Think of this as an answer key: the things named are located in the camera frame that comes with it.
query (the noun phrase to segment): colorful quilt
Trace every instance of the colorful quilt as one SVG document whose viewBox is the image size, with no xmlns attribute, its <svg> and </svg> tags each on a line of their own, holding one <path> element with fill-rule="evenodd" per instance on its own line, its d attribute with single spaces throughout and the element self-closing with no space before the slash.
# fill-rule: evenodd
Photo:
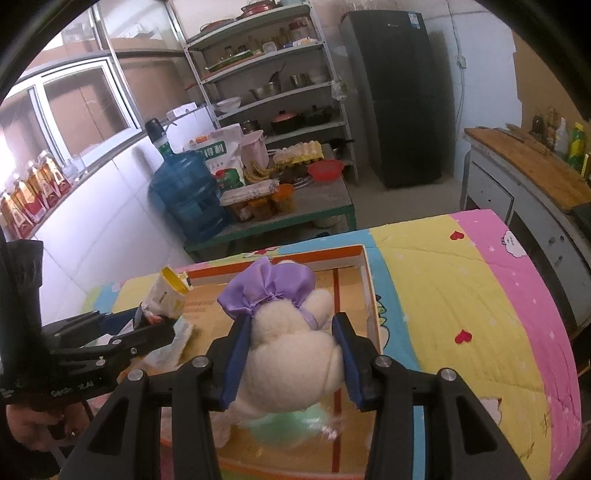
<svg viewBox="0 0 591 480">
<path fill-rule="evenodd" d="M 569 339 L 544 282 L 490 210 L 474 210 L 237 255 L 211 265 L 345 245 L 368 252 L 386 341 L 407 368 L 457 370 L 534 480 L 556 478 L 581 433 Z M 96 289 L 86 309 L 137 305 L 154 276 Z M 414 478 L 424 478 L 423 411 L 415 408 Z"/>
</svg>

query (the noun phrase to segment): green bottle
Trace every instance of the green bottle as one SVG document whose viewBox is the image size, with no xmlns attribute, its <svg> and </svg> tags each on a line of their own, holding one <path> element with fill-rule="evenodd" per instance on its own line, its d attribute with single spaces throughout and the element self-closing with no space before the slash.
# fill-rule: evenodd
<svg viewBox="0 0 591 480">
<path fill-rule="evenodd" d="M 585 135 L 585 127 L 580 123 L 575 122 L 573 130 L 573 142 L 570 146 L 568 162 L 569 165 L 579 173 L 581 173 L 583 168 L 586 146 L 587 135 Z"/>
</svg>

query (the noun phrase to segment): purple satin bow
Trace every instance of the purple satin bow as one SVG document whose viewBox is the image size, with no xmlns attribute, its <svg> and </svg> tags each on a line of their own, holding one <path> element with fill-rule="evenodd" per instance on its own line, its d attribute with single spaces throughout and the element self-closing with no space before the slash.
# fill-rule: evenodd
<svg viewBox="0 0 591 480">
<path fill-rule="evenodd" d="M 262 257 L 231 279 L 217 302 L 230 318 L 236 319 L 241 313 L 254 317 L 268 301 L 291 300 L 310 328 L 317 330 L 314 315 L 301 307 L 315 285 L 316 276 L 311 268 L 297 263 L 273 265 L 268 257 Z"/>
</svg>

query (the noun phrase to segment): red colander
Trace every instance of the red colander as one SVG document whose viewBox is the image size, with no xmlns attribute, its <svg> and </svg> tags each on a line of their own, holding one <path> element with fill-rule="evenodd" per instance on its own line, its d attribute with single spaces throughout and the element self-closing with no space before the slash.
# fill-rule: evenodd
<svg viewBox="0 0 591 480">
<path fill-rule="evenodd" d="M 345 165 L 339 160 L 320 160 L 308 167 L 315 181 L 333 181 L 339 178 Z"/>
</svg>

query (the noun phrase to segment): yellow quilt section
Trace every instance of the yellow quilt section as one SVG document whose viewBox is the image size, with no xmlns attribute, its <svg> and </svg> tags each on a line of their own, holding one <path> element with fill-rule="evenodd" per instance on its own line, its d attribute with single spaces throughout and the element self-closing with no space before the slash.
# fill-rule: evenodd
<svg viewBox="0 0 591 480">
<path fill-rule="evenodd" d="M 500 419 L 530 477 L 546 480 L 551 427 L 542 379 L 525 329 L 478 249 L 449 216 L 370 232 L 388 266 L 421 369 L 436 373 L 451 367 L 481 400 L 497 400 L 493 418 Z M 464 238 L 452 240 L 454 232 Z M 462 330 L 472 340 L 458 345 Z"/>
</svg>

